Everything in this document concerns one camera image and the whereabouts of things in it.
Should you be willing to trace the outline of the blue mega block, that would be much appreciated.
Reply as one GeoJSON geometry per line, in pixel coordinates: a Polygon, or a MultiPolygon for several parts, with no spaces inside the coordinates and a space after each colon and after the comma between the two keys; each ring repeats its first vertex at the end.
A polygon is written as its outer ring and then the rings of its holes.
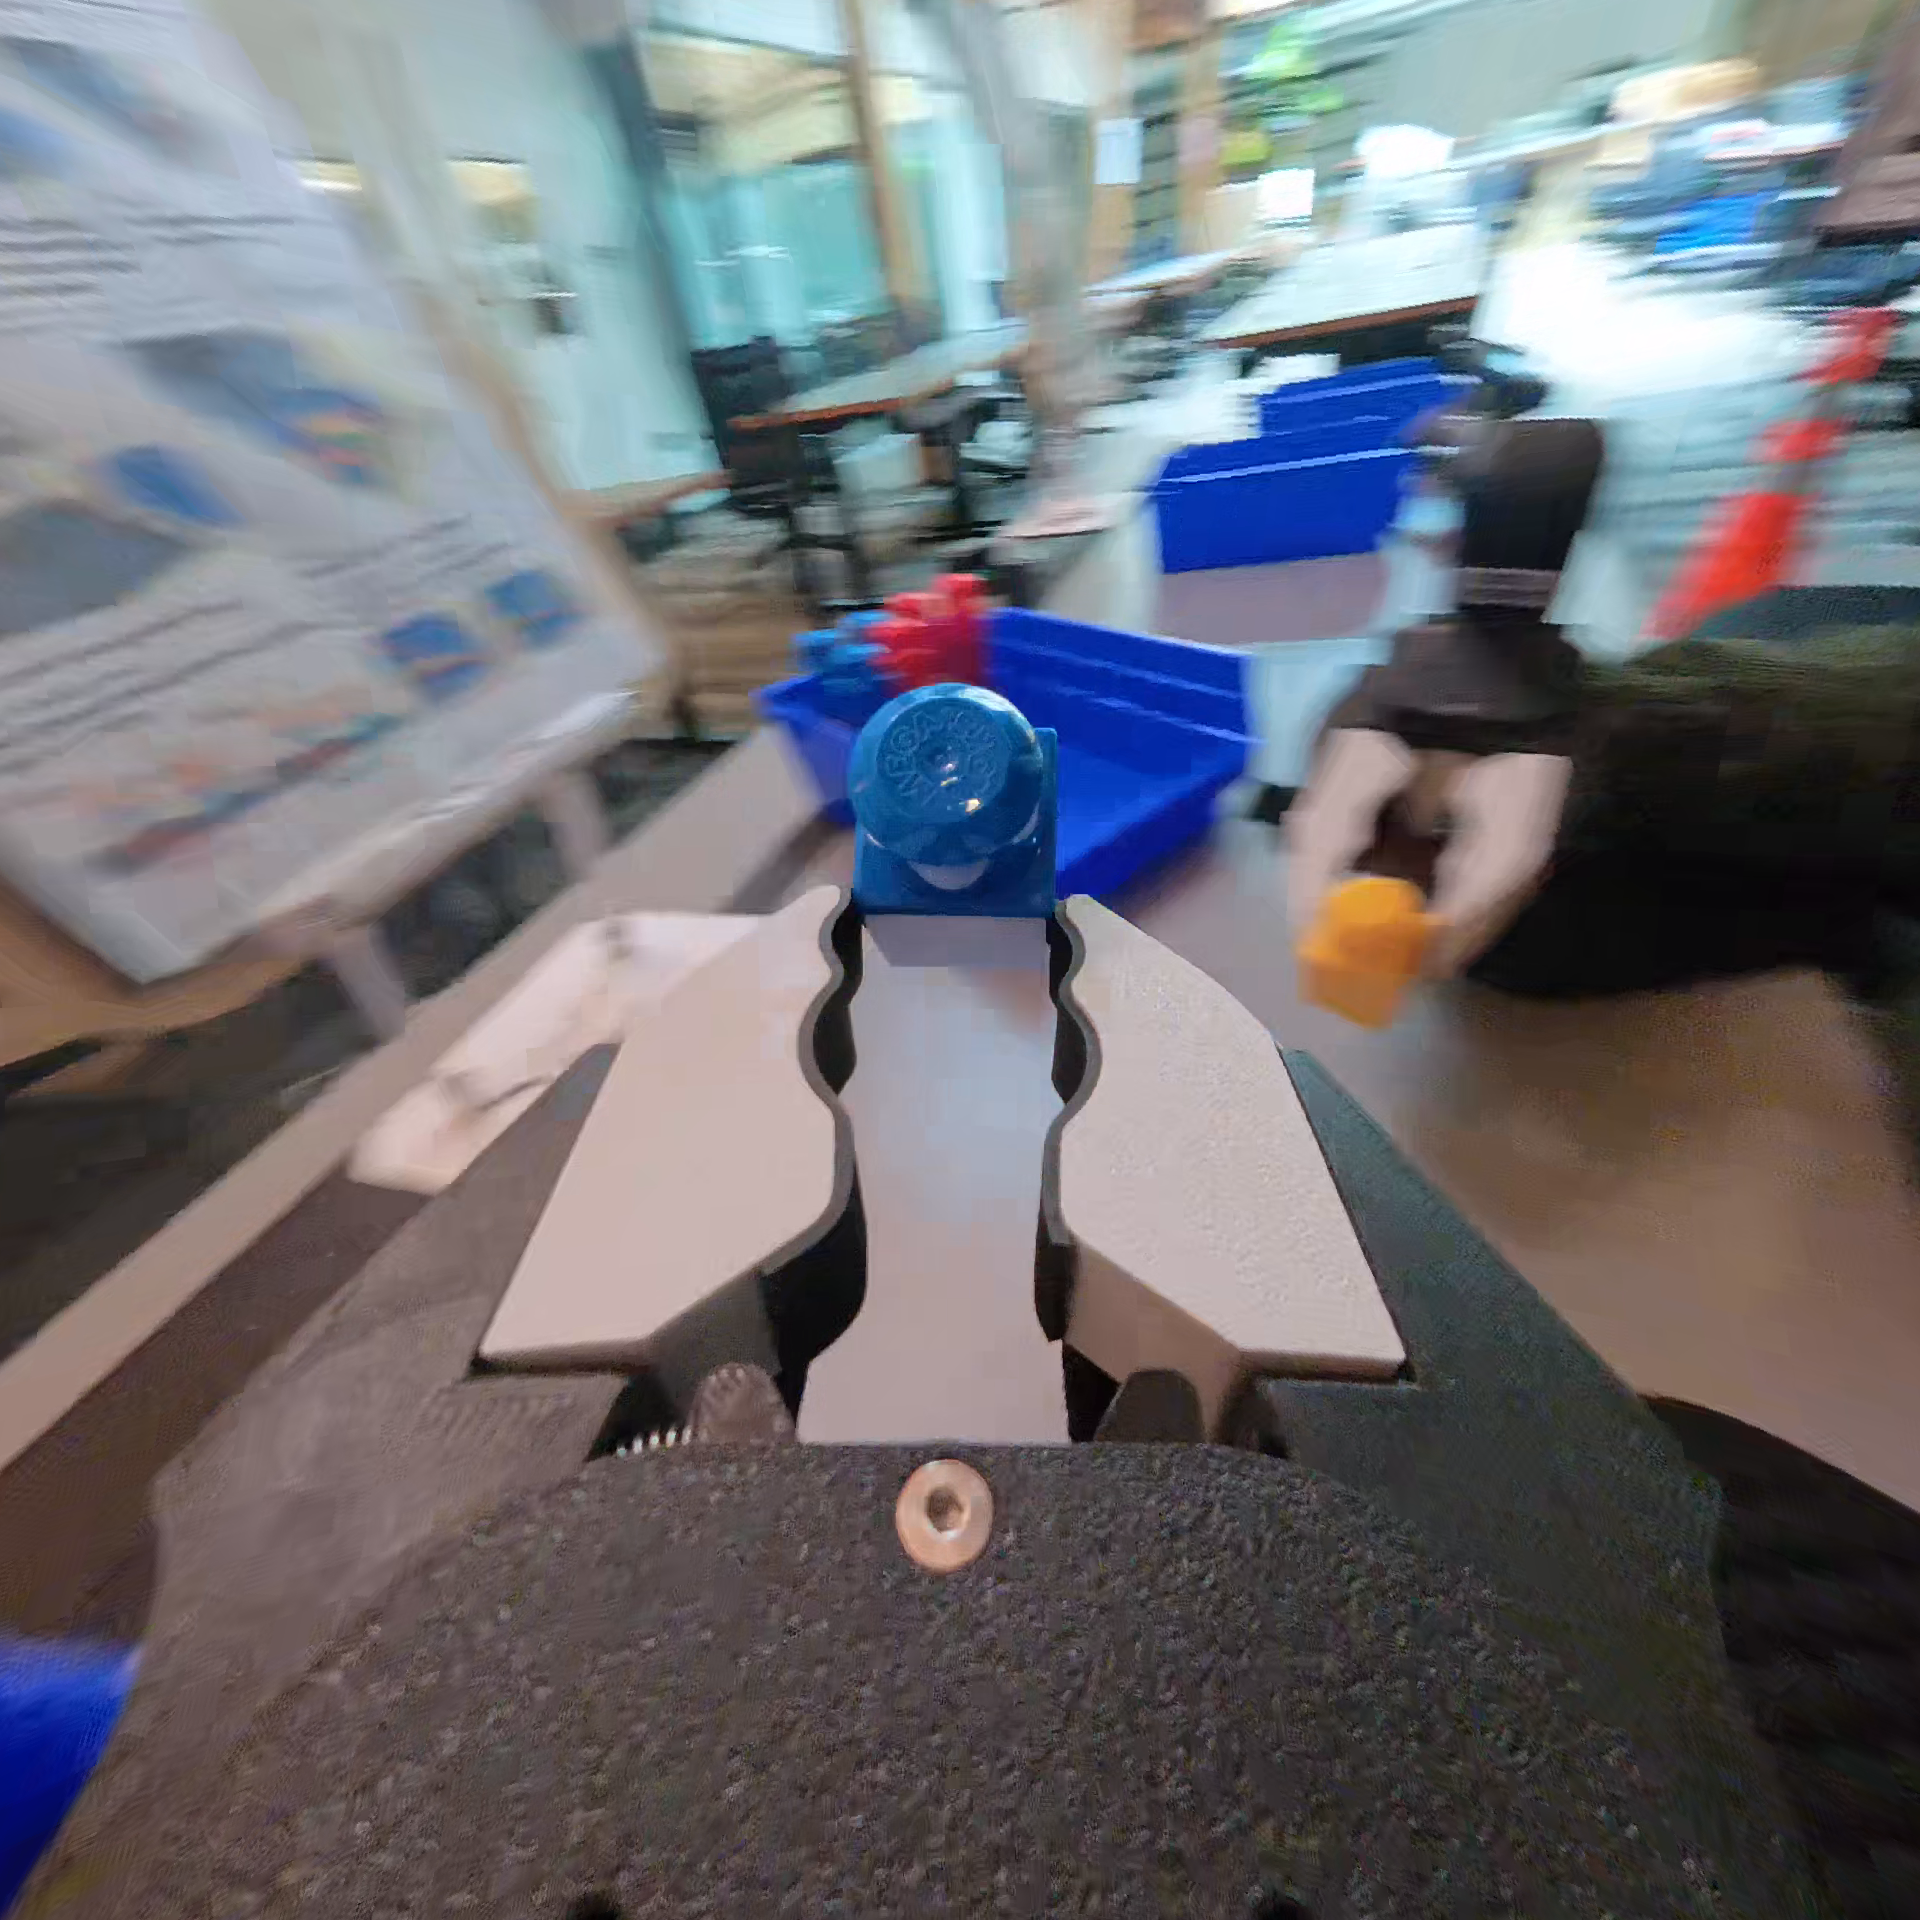
{"type": "Polygon", "coordinates": [[[913,689],[848,763],[853,906],[867,919],[1047,921],[1059,904],[1059,739],[1002,696],[913,689]]]}

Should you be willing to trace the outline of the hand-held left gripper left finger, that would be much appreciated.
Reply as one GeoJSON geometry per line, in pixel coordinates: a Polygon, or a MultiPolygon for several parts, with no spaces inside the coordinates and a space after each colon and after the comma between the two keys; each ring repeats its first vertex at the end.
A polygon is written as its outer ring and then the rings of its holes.
{"type": "Polygon", "coordinates": [[[770,1290],[858,1216],[860,915],[749,917],[628,1025],[483,1333],[490,1373],[780,1370],[770,1290]]]}

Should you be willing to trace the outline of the cluster of block towers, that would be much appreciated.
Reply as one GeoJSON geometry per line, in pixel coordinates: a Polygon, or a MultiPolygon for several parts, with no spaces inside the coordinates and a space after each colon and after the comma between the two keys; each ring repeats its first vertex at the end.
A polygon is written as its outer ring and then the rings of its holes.
{"type": "Polygon", "coordinates": [[[911,691],[983,685],[989,613],[986,578],[948,571],[802,631],[789,653],[832,718],[865,726],[911,691]]]}

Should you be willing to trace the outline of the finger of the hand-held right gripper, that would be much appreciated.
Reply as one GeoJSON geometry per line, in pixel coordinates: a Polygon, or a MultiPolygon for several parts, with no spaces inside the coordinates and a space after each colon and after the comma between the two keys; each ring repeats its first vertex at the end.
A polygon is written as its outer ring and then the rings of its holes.
{"type": "Polygon", "coordinates": [[[1571,785],[1572,759],[1541,752],[1466,759],[1451,776],[1426,906],[1429,979],[1466,973],[1541,890],[1571,785]]]}
{"type": "Polygon", "coordinates": [[[1412,751],[1364,728],[1321,734],[1287,818],[1287,928],[1303,944],[1324,901],[1346,881],[1421,883],[1421,837],[1409,826],[1412,751]]]}

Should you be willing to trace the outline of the yellow mega block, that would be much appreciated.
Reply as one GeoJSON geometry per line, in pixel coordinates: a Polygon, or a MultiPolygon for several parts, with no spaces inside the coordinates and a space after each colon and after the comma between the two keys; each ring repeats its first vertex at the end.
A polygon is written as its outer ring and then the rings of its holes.
{"type": "Polygon", "coordinates": [[[1434,912],[1420,886],[1346,878],[1325,891],[1296,943],[1298,994],[1346,1025],[1388,1029],[1424,979],[1432,943],[1434,912]]]}

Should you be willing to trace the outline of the orange traffic cone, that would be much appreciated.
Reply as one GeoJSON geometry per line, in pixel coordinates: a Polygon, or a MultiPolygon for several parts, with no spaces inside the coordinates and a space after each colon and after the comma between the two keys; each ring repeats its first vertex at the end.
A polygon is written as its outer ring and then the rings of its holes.
{"type": "Polygon", "coordinates": [[[1783,586],[1799,561],[1817,482],[1853,437],[1865,387],[1887,365],[1906,317],[1893,304],[1831,317],[1792,400],[1753,442],[1739,487],[1704,522],[1643,629],[1668,642],[1706,619],[1783,586]]]}

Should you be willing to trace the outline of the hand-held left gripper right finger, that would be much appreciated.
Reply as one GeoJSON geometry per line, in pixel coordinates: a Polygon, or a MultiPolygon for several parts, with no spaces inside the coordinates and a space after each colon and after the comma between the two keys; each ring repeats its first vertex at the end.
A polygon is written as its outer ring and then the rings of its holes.
{"type": "Polygon", "coordinates": [[[1141,1374],[1227,1430],[1256,1382],[1383,1385],[1409,1352],[1280,1046],[1211,974],[1091,896],[1047,926],[1061,1112],[1035,1313],[1071,1430],[1141,1374]]]}

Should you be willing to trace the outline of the printed instruction sheet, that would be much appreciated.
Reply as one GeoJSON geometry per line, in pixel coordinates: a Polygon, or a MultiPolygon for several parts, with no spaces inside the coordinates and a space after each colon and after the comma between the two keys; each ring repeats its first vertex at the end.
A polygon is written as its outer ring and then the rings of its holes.
{"type": "Polygon", "coordinates": [[[202,970],[665,665],[189,6],[5,6],[5,883],[202,970]]]}

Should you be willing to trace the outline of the person's right forearm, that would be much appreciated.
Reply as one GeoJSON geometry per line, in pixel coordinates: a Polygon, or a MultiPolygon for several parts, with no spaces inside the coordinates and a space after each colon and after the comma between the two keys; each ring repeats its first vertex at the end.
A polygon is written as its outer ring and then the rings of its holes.
{"type": "Polygon", "coordinates": [[[1537,1001],[1915,994],[1919,592],[1783,587],[1592,671],[1553,870],[1469,963],[1537,1001]]]}

